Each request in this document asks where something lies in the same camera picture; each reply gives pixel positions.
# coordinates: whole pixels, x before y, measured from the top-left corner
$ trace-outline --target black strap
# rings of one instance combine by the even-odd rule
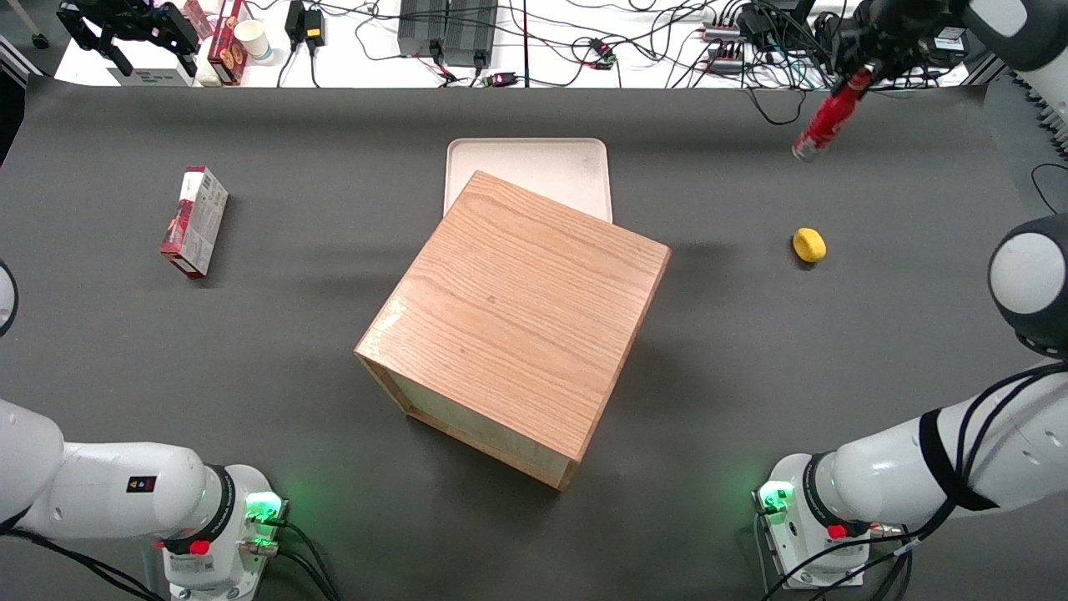
[[[942,434],[938,431],[940,413],[942,410],[936,409],[920,417],[920,452],[924,454],[927,470],[930,471],[945,496],[954,504],[969,511],[996,508],[996,503],[973,491],[953,469],[949,456],[945,453],[945,445],[942,444]]]
[[[15,529],[15,524],[17,524],[18,521],[21,520],[22,518],[26,518],[26,515],[29,513],[29,512],[30,512],[30,508],[27,507],[26,509],[23,509],[23,510],[19,511],[18,513],[12,516],[10,519],[4,520],[3,522],[0,522],[0,537],[6,536],[9,533],[11,533],[12,531],[14,531]]]
[[[221,465],[205,463],[204,466],[219,476],[219,486],[222,487],[222,499],[219,500],[219,508],[216,510],[215,516],[211,517],[211,520],[200,532],[182,539],[163,539],[163,547],[175,555],[188,555],[189,545],[195,540],[215,542],[215,539],[219,538],[226,524],[230,523],[230,517],[234,513],[234,501],[236,496],[234,479],[230,477],[226,469]]]
[[[823,458],[828,455],[830,455],[830,452],[817,453],[812,456],[812,459],[804,466],[804,472],[801,473],[801,487],[804,489],[804,499],[808,503],[808,510],[812,511],[813,517],[821,525],[844,526],[847,536],[859,537],[868,531],[868,527],[871,525],[870,522],[848,521],[838,518],[823,504],[823,500],[819,497],[819,491],[816,490],[816,469],[819,466],[819,462],[823,461]]]

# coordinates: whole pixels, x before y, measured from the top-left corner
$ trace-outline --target red cardboard box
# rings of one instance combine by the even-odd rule
[[[230,193],[207,167],[190,167],[182,178],[178,209],[167,226],[159,253],[190,278],[207,274]]]
[[[241,83],[248,56],[245,46],[234,37],[234,27],[251,18],[252,15],[245,6],[245,0],[225,0],[222,3],[219,22],[215,26],[215,36],[211,38],[211,49],[207,53],[207,62],[215,68],[223,85]]]
[[[189,20],[189,25],[193,26],[193,29],[197,31],[197,37],[204,41],[211,36],[214,29],[211,28],[211,23],[208,22],[207,14],[200,5],[199,0],[186,0],[186,4],[182,6],[182,14]]]

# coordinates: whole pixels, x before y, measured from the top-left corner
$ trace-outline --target green led light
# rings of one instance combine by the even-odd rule
[[[794,496],[794,485],[772,480],[765,483],[757,494],[769,513],[778,513],[786,510],[786,505]]]
[[[282,513],[282,499],[277,494],[267,491],[252,493],[245,497],[245,517],[255,520],[270,520],[280,518]]]

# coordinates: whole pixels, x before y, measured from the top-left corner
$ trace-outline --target wooden box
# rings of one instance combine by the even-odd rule
[[[478,171],[356,354],[408,415],[563,491],[670,254]]]

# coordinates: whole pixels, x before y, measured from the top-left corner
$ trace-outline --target metal frame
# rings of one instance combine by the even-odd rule
[[[26,88],[31,75],[45,75],[3,35],[0,35],[0,69],[18,81],[22,88]]]

